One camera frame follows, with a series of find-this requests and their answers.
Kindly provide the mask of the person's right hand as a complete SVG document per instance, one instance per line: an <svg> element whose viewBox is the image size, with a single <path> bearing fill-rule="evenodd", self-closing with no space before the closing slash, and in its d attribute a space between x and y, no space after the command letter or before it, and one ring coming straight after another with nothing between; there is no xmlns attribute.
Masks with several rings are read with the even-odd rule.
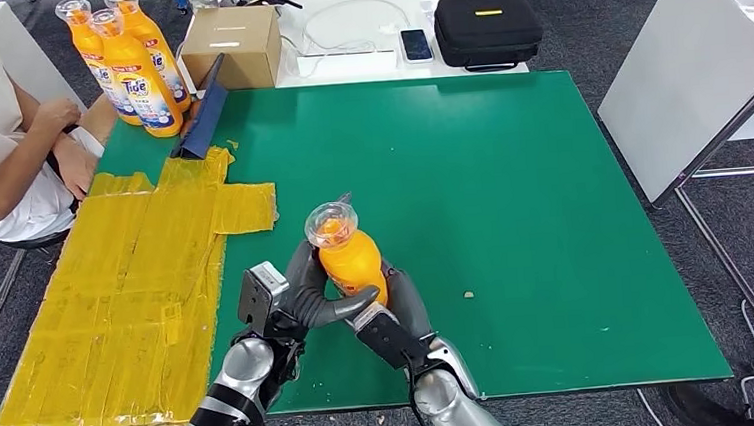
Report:
<svg viewBox="0 0 754 426"><path fill-rule="evenodd" d="M22 110L25 121L30 121L31 130L41 130L56 134L81 118L78 106L68 98L57 98L44 103L36 103Z"/></svg>

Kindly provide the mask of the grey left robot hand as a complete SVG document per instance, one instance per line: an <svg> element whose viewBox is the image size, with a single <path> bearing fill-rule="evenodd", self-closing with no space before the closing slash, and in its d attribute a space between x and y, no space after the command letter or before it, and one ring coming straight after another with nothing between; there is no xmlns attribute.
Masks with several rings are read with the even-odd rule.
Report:
<svg viewBox="0 0 754 426"><path fill-rule="evenodd" d="M355 295L333 300L325 298L328 275L319 259L319 251L302 240L287 266L289 300L285 310L307 329L317 329L333 322L354 318L379 295L377 286L362 288Z"/></svg>

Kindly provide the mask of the person's left hand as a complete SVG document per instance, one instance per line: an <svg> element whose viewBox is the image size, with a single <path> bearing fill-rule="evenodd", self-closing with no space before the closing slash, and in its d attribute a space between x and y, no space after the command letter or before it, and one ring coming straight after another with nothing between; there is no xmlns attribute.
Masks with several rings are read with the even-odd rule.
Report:
<svg viewBox="0 0 754 426"><path fill-rule="evenodd" d="M62 134L55 142L57 172L77 200L85 199L103 152L104 146L82 127Z"/></svg>

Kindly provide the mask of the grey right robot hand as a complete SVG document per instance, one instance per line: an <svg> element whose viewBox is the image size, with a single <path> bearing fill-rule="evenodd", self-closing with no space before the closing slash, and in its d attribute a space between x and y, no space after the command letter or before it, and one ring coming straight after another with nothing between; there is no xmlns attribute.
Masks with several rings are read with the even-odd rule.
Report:
<svg viewBox="0 0 754 426"><path fill-rule="evenodd" d="M411 277L386 259L383 259L381 263L387 285L388 309L395 315L401 327L412 337L420 340L428 339L434 331L426 306Z"/></svg>

